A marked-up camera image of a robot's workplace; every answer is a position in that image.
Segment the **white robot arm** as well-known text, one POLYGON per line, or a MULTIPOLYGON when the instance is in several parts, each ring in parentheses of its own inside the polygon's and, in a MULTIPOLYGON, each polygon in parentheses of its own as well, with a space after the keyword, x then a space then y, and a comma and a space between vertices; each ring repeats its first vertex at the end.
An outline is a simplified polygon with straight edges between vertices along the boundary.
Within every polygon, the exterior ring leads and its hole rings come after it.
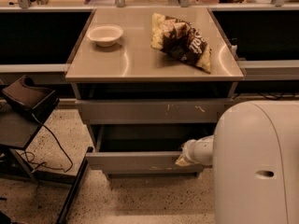
POLYGON ((213 168, 216 224, 299 224, 299 102, 232 106, 176 164, 213 168))

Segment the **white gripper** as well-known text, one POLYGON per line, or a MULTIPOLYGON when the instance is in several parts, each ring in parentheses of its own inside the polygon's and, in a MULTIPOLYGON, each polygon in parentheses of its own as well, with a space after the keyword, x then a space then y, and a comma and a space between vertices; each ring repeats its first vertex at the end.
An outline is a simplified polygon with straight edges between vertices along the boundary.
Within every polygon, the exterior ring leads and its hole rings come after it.
POLYGON ((182 146, 181 157, 175 161, 175 165, 180 167, 196 164, 198 160, 195 158, 194 149, 196 147, 196 140, 189 140, 182 146))

